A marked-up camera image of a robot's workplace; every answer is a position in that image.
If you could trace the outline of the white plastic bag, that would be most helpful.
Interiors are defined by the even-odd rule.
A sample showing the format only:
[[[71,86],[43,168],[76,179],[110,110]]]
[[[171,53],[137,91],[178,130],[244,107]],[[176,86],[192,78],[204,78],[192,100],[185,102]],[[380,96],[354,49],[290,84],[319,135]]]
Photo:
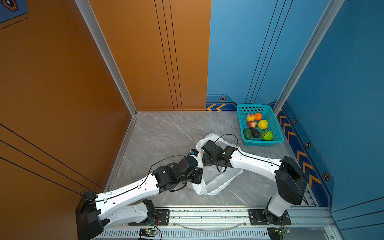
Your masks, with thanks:
[[[235,147],[223,138],[219,139],[217,134],[209,134],[198,141],[195,149],[199,152],[197,157],[194,157],[198,162],[198,167],[203,169],[202,180],[200,184],[188,183],[187,186],[193,189],[200,196],[214,196],[226,188],[237,176],[243,173],[242,169],[227,168],[224,173],[220,173],[215,166],[205,167],[203,165],[203,150],[202,146],[208,141],[216,141],[216,145],[224,149],[227,146]]]

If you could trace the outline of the dark green avocado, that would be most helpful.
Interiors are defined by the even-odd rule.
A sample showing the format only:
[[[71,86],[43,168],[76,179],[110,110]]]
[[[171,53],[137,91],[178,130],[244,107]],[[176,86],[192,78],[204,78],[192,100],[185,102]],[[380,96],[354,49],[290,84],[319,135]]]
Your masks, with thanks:
[[[243,130],[244,139],[249,141],[253,137],[252,131],[250,129]]]

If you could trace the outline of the dark avocado fruit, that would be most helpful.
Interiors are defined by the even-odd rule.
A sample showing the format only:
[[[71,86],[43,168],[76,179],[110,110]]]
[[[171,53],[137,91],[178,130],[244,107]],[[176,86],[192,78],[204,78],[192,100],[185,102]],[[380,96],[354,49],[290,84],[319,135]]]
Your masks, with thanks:
[[[253,138],[257,139],[261,136],[261,133],[257,128],[249,128],[249,130],[251,131]]]

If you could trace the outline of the red yellow peach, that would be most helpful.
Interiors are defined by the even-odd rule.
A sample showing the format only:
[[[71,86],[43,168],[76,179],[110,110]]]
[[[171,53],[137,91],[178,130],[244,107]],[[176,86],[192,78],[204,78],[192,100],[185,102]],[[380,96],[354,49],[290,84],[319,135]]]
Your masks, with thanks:
[[[249,115],[247,115],[246,120],[247,120],[247,122],[252,122],[252,121],[254,121],[254,120],[255,120],[255,115],[253,115],[253,114],[249,114]]]

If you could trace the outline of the green fruit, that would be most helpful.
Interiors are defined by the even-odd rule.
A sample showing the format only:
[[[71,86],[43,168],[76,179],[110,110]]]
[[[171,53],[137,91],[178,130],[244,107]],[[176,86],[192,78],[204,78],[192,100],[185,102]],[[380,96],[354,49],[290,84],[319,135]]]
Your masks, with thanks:
[[[266,130],[261,134],[261,138],[263,141],[271,141],[274,138],[274,135],[271,131]]]

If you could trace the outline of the yellow bumpy lemon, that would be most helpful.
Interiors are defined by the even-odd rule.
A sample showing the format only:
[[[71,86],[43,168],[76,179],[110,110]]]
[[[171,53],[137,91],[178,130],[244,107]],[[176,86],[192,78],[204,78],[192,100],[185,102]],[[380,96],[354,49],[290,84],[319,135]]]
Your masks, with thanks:
[[[266,121],[266,120],[260,120],[260,121],[258,122],[258,128],[259,128],[260,130],[266,130],[266,129],[268,128],[268,125],[269,125],[269,123],[268,123],[268,121]]]

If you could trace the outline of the orange fruit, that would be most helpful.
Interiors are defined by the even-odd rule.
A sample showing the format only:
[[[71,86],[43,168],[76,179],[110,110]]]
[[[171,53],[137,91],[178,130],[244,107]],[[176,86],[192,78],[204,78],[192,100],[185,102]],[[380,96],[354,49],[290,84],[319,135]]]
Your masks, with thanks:
[[[260,121],[263,118],[263,115],[261,113],[256,113],[254,114],[255,121]]]

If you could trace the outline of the red pink apple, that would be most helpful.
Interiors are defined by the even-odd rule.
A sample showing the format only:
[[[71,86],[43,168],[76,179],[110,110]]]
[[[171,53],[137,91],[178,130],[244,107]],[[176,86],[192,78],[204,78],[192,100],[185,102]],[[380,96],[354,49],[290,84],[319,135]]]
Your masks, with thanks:
[[[257,128],[258,127],[258,123],[256,121],[247,122],[247,125],[249,128]]]

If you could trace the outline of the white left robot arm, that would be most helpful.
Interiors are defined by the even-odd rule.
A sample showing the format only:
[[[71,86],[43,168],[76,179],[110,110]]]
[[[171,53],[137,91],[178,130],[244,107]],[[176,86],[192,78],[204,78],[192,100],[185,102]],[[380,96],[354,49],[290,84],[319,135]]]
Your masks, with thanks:
[[[107,193],[88,191],[81,194],[76,208],[79,240],[91,240],[105,229],[127,223],[151,224],[156,209],[148,198],[165,191],[176,192],[179,184],[200,184],[203,169],[193,156],[178,163],[158,167],[145,178]]]

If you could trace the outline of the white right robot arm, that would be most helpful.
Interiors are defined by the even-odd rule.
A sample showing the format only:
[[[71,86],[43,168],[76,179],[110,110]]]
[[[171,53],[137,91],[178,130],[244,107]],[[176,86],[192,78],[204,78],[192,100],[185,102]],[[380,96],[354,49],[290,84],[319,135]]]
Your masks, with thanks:
[[[236,147],[226,146],[222,149],[211,140],[204,143],[201,149],[204,166],[247,170],[276,183],[278,192],[270,198],[261,214],[262,221],[268,225],[288,223],[288,209],[293,205],[301,205],[305,200],[308,180],[291,157],[267,159],[247,154]]]

